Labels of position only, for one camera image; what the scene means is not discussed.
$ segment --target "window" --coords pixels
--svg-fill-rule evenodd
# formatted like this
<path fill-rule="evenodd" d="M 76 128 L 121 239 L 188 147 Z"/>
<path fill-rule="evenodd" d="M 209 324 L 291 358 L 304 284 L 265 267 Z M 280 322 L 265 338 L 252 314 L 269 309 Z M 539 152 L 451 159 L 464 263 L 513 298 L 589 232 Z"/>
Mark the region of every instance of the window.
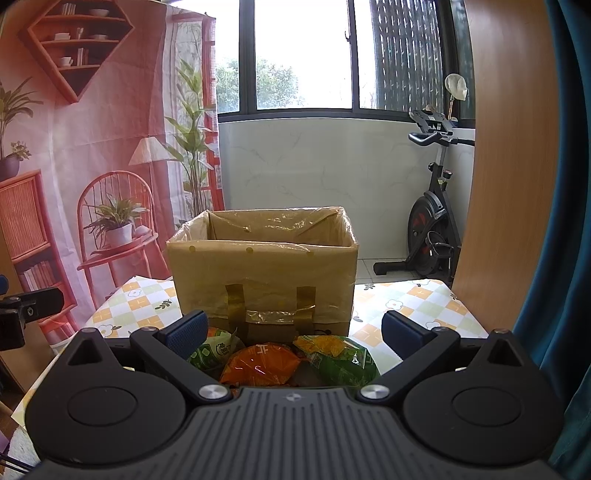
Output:
<path fill-rule="evenodd" d="M 355 0 L 361 108 L 444 110 L 433 0 Z"/>
<path fill-rule="evenodd" d="M 468 29 L 468 16 L 464 0 L 450 0 L 452 5 L 453 25 L 457 37 L 458 73 L 466 79 L 468 95 L 465 102 L 460 103 L 460 118 L 475 119 L 476 105 L 474 96 L 474 64 L 472 61 L 472 42 Z"/>
<path fill-rule="evenodd" d="M 174 6 L 216 18 L 214 60 L 217 111 L 238 112 L 238 32 L 240 0 L 181 0 Z"/>
<path fill-rule="evenodd" d="M 348 29 L 344 0 L 256 0 L 257 108 L 351 108 Z"/>
<path fill-rule="evenodd" d="M 463 0 L 181 0 L 174 5 L 216 17 L 221 122 L 288 116 L 409 121 L 409 109 L 428 104 L 447 113 L 443 80 L 452 72 L 464 75 L 469 88 L 468 100 L 455 103 L 454 115 L 474 118 Z"/>

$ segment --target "lamp shade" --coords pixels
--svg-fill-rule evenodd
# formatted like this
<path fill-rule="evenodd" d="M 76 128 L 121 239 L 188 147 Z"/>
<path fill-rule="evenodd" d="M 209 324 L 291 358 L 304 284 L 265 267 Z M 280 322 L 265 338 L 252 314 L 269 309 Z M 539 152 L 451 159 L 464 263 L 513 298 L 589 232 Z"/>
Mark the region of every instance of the lamp shade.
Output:
<path fill-rule="evenodd" d="M 129 165 L 139 165 L 141 163 L 152 163 L 160 160 L 175 160 L 170 153 L 163 147 L 156 137 L 142 138 L 131 155 Z"/>

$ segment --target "tree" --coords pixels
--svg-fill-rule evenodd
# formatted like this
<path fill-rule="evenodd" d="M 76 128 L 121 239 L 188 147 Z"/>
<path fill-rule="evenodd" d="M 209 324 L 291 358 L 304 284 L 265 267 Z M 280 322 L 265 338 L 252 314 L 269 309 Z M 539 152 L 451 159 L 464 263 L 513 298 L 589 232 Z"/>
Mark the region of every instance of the tree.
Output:
<path fill-rule="evenodd" d="M 217 67 L 217 111 L 239 109 L 238 61 Z M 266 60 L 256 61 L 256 102 L 259 108 L 289 108 L 302 104 L 297 76 L 291 67 L 277 66 Z"/>

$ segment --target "orange snack bag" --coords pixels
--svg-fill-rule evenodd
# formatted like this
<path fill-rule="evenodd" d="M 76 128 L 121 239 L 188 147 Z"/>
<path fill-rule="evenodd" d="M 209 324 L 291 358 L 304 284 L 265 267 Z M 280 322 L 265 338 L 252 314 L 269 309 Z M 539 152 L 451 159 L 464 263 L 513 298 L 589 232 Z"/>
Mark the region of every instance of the orange snack bag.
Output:
<path fill-rule="evenodd" d="M 274 343 L 252 345 L 230 357 L 220 383 L 236 387 L 284 385 L 300 362 L 301 359 L 285 346 Z"/>

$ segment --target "checkered tablecloth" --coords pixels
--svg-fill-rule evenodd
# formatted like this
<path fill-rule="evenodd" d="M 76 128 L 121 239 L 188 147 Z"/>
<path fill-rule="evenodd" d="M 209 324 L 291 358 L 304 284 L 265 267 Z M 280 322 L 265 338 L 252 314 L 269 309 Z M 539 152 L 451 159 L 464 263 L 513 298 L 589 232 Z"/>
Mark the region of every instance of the checkered tablecloth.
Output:
<path fill-rule="evenodd" d="M 349 336 L 367 347 L 381 374 L 402 361 L 382 339 L 382 317 L 388 310 L 398 310 L 427 329 L 445 326 L 464 337 L 487 336 L 474 316 L 439 280 L 355 285 Z M 128 337 L 138 328 L 163 328 L 181 316 L 172 280 L 133 277 L 101 305 L 86 326 L 98 328 L 105 338 Z M 14 411 L 12 418 L 21 426 L 28 400 L 53 363 Z"/>
<path fill-rule="evenodd" d="M 426 329 L 449 327 L 462 337 L 488 336 L 442 281 L 355 285 L 349 336 L 367 347 L 382 374 L 402 361 L 382 339 L 382 317 L 389 310 L 397 310 Z"/>
<path fill-rule="evenodd" d="M 86 322 L 105 338 L 128 337 L 148 325 L 164 328 L 182 317 L 172 280 L 133 277 Z"/>

